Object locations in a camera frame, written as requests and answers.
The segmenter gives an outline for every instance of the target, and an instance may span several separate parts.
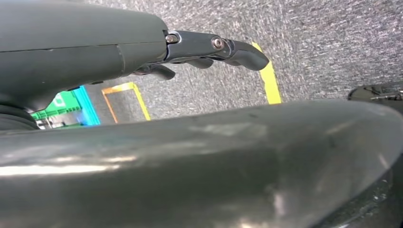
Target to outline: blue object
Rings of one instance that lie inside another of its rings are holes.
[[[81,106],[81,110],[83,113],[83,124],[100,125],[101,122],[99,121],[94,107],[92,106],[86,88],[82,85],[80,86],[80,88],[73,90],[73,93],[74,95],[76,95],[76,98]]]

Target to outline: yellow tape marking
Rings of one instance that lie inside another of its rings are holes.
[[[262,49],[255,42],[252,42],[252,46],[254,46],[257,50],[262,52]],[[271,105],[280,104],[281,96],[280,91],[278,90],[276,75],[274,74],[274,68],[271,61],[265,68],[260,71],[260,76],[264,82],[264,89],[266,91],[267,102]]]
[[[138,102],[140,104],[140,108],[141,108],[141,111],[144,114],[145,119],[148,120],[148,121],[151,120],[150,114],[148,114],[147,107],[145,106],[143,97],[141,96],[140,90],[138,89],[137,85],[134,84],[133,82],[128,82],[128,83],[123,83],[121,85],[117,85],[117,86],[114,86],[114,87],[105,88],[105,89],[102,90],[102,95],[104,96],[106,104],[108,105],[109,111],[111,112],[115,123],[117,123],[117,118],[116,118],[115,112],[113,111],[112,106],[111,106],[111,104],[109,102],[109,99],[108,99],[108,97],[106,95],[107,94],[112,94],[112,93],[117,93],[117,92],[122,92],[122,91],[125,91],[125,90],[130,90],[130,89],[134,90],[134,93],[136,94],[136,98],[137,98],[137,100],[138,100]]]

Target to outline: black rubber bellow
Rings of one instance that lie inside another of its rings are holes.
[[[34,118],[26,111],[0,105],[0,130],[36,130],[39,129]]]

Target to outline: metal screw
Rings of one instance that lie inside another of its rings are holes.
[[[169,34],[168,36],[165,37],[165,40],[168,44],[174,44],[179,41],[178,37],[175,36],[174,34]]]
[[[224,48],[224,40],[220,37],[215,37],[211,40],[214,49],[222,50]]]

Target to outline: dark gray casing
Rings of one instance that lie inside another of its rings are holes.
[[[0,104],[38,111],[62,90],[129,75],[165,57],[165,30],[160,18],[146,13],[2,1]]]
[[[0,223],[311,228],[388,172],[402,137],[399,113],[348,101],[3,133]],[[368,204],[353,205],[366,221]]]

